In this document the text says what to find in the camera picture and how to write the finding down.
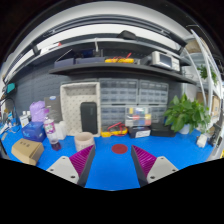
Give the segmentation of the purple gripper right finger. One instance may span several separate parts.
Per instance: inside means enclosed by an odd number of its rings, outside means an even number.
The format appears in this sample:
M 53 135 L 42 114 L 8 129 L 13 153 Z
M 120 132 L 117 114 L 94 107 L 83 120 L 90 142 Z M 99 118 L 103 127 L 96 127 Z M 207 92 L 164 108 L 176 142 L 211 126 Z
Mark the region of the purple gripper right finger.
M 178 171 L 166 157 L 156 157 L 135 145 L 131 147 L 131 156 L 141 187 Z

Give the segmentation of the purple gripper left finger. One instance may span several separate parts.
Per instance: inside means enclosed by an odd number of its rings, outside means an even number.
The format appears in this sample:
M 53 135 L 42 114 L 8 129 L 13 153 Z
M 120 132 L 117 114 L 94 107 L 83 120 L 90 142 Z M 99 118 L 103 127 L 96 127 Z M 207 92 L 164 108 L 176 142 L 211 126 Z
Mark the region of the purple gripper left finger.
M 91 145 L 70 157 L 60 157 L 47 171 L 78 186 L 84 187 L 87 183 L 94 157 L 95 146 Z

